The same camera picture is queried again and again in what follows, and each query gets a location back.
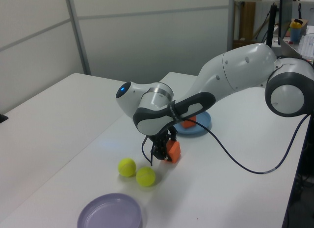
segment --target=computer monitor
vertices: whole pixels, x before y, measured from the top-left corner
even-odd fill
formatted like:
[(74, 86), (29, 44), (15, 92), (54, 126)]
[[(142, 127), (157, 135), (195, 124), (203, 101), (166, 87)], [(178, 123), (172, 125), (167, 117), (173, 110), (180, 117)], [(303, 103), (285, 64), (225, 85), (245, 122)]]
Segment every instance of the computer monitor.
[(280, 0), (278, 37), (284, 39), (284, 36), (290, 27), (291, 19), (292, 19), (292, 0)]
[[(270, 7), (267, 39), (266, 39), (266, 45), (268, 45), (269, 47), (271, 47), (272, 45), (276, 13), (277, 13), (277, 5), (273, 4)], [(291, 19), (292, 19), (292, 0), (279, 0), (278, 37), (284, 39), (284, 36), (288, 28), (290, 27)]]

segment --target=blue cup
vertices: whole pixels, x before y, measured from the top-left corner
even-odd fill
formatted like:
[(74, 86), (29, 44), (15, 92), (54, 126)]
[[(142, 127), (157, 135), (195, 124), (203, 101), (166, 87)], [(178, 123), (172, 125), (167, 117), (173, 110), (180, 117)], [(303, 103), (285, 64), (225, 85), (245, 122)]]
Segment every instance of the blue cup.
[(301, 34), (301, 28), (290, 28), (290, 41), (299, 41)]

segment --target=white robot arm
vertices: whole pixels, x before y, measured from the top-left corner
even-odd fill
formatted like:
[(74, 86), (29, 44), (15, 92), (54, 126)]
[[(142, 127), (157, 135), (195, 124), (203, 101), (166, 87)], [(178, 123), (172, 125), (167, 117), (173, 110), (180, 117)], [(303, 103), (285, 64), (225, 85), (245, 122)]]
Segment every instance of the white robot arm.
[(166, 84), (131, 82), (120, 87), (116, 100), (142, 134), (155, 138), (224, 97), (254, 86), (265, 87), (268, 107), (280, 116), (310, 114), (314, 109), (313, 66), (302, 59), (276, 59), (265, 44), (244, 46), (213, 58), (186, 95), (176, 101)]

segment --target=yellow tennis ball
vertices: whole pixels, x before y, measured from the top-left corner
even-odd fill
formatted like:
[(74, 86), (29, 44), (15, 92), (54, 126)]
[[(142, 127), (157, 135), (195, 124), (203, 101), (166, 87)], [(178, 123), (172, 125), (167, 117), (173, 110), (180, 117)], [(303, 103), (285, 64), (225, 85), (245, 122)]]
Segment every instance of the yellow tennis ball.
[(155, 179), (155, 172), (149, 167), (143, 167), (136, 173), (136, 181), (141, 186), (151, 186), (155, 182)]
[(124, 158), (119, 162), (118, 171), (120, 175), (130, 177), (135, 174), (136, 164), (131, 158)]

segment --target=white wall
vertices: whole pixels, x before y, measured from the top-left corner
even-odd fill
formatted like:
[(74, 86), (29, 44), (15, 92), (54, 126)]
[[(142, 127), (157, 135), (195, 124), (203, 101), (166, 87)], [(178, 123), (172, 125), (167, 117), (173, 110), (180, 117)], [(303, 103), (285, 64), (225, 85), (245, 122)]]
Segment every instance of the white wall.
[(197, 75), (227, 50), (229, 0), (73, 0), (92, 75)]
[(83, 73), (66, 0), (0, 0), (0, 113)]

